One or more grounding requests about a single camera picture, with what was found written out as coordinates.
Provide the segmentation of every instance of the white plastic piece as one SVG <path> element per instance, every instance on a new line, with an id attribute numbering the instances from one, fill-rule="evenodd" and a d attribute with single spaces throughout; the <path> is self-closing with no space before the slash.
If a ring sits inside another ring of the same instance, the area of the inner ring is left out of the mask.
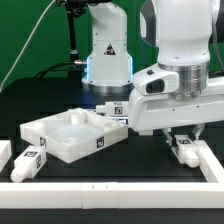
<path id="1" fill-rule="evenodd" d="M 181 164 L 187 164 L 191 168 L 199 166 L 197 155 L 198 148 L 187 135 L 175 135 L 177 147 L 172 150 Z"/>
<path id="2" fill-rule="evenodd" d="M 0 172 L 4 168 L 5 164 L 8 162 L 12 155 L 12 149 L 10 141 L 2 140 L 0 141 Z"/>
<path id="3" fill-rule="evenodd" d="M 117 183 L 83 183 L 83 208 L 117 208 Z"/>
<path id="4" fill-rule="evenodd" d="M 44 147 L 29 146 L 15 161 L 12 171 L 13 182 L 20 183 L 26 178 L 34 178 L 46 163 L 46 150 Z"/>
<path id="5" fill-rule="evenodd" d="M 21 137 L 71 163 L 127 138 L 128 126 L 78 108 L 22 124 Z"/>
<path id="6" fill-rule="evenodd" d="M 82 208 L 82 183 L 1 183 L 0 208 Z"/>
<path id="7" fill-rule="evenodd" d="M 106 102 L 105 105 L 97 105 L 96 113 L 105 114 L 107 117 L 128 116 L 128 101 Z"/>
<path id="8" fill-rule="evenodd" d="M 162 70 L 158 67 L 158 64 L 136 73 L 133 78 L 133 84 L 142 95 L 151 95 L 152 93 L 147 92 L 147 85 L 156 80 L 163 80 L 164 82 L 165 86 L 162 93 L 175 92 L 179 88 L 178 73 Z"/>
<path id="9" fill-rule="evenodd" d="M 200 169 L 210 183 L 224 183 L 224 170 L 205 141 L 195 141 L 200 157 Z"/>

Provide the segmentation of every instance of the white plastic tray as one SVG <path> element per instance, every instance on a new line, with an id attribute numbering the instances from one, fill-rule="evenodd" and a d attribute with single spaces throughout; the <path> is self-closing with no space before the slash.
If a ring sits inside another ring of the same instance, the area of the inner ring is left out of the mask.
<path id="1" fill-rule="evenodd" d="M 21 138 L 71 163 L 128 137 L 128 126 L 81 108 L 20 126 Z"/>

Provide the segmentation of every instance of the white plastic block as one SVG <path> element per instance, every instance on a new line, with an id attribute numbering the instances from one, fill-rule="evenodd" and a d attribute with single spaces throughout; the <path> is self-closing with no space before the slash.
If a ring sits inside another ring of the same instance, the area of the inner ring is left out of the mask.
<path id="1" fill-rule="evenodd" d="M 83 183 L 83 208 L 117 208 L 117 183 Z"/>
<path id="2" fill-rule="evenodd" d="M 34 178 L 46 163 L 46 150 L 44 147 L 29 146 L 15 161 L 12 171 L 13 182 L 20 183 L 26 178 Z"/>
<path id="3" fill-rule="evenodd" d="M 191 168 L 199 166 L 198 148 L 187 135 L 175 135 L 177 147 L 172 147 L 181 164 L 186 163 Z"/>
<path id="4" fill-rule="evenodd" d="M 223 208 L 223 184 L 119 183 L 118 208 Z"/>
<path id="5" fill-rule="evenodd" d="M 22 139 L 66 163 L 128 137 L 128 126 L 78 108 L 20 126 Z"/>
<path id="6" fill-rule="evenodd" d="M 224 183 L 224 169 L 205 141 L 195 141 L 200 158 L 200 169 L 210 183 Z"/>
<path id="7" fill-rule="evenodd" d="M 82 208 L 82 183 L 1 183 L 0 208 Z"/>
<path id="8" fill-rule="evenodd" d="M 8 162 L 12 155 L 12 149 L 10 141 L 2 140 L 0 141 L 0 172 L 4 168 L 5 164 Z"/>

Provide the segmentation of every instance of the black work surface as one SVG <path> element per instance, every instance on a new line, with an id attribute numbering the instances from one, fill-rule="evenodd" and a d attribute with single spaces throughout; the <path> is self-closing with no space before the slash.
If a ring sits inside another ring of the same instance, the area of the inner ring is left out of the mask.
<path id="1" fill-rule="evenodd" d="M 1 182 L 11 182 L 13 160 L 28 147 L 20 138 L 22 123 L 81 107 L 94 109 L 105 101 L 125 101 L 129 94 L 88 92 L 68 79 L 21 79 L 0 95 L 0 139 L 11 140 L 13 157 L 0 173 Z M 224 159 L 223 122 L 206 125 L 206 140 L 217 158 Z M 192 127 L 175 129 L 188 134 Z M 180 165 L 160 131 L 128 139 L 66 164 L 48 154 L 48 162 L 32 180 L 25 182 L 204 182 L 199 169 Z M 0 210 L 0 223 L 222 223 L 222 209 L 45 209 Z"/>

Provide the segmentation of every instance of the white plastic part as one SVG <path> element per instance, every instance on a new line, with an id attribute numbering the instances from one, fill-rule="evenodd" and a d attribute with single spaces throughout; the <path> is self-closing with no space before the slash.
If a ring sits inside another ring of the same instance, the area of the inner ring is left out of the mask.
<path id="1" fill-rule="evenodd" d="M 12 155 L 11 143 L 8 140 L 0 141 L 0 172 Z"/>
<path id="2" fill-rule="evenodd" d="M 127 15 L 113 3 L 89 5 L 93 50 L 83 83 L 118 87 L 132 82 L 132 58 L 127 52 Z"/>
<path id="3" fill-rule="evenodd" d="M 204 141 L 195 141 L 200 157 L 200 169 L 210 183 L 224 183 L 223 167 Z"/>
<path id="4" fill-rule="evenodd" d="M 97 105 L 96 113 L 105 114 L 107 117 L 128 116 L 128 101 L 106 102 L 105 105 Z"/>
<path id="5" fill-rule="evenodd" d="M 13 182 L 20 183 L 26 178 L 34 178 L 46 163 L 46 150 L 44 147 L 29 146 L 15 161 L 12 171 Z"/>
<path id="6" fill-rule="evenodd" d="M 128 126 L 81 108 L 22 124 L 21 137 L 66 163 L 128 137 Z"/>
<path id="7" fill-rule="evenodd" d="M 175 92 L 179 88 L 178 73 L 162 70 L 158 67 L 158 64 L 136 73 L 133 78 L 133 84 L 137 91 L 142 95 L 151 95 L 151 93 L 146 91 L 146 86 L 156 80 L 163 80 L 165 84 L 165 88 L 162 93 Z"/>
<path id="8" fill-rule="evenodd" d="M 199 166 L 197 155 L 198 148 L 187 135 L 175 135 L 177 147 L 172 150 L 181 164 L 187 164 L 191 168 Z"/>

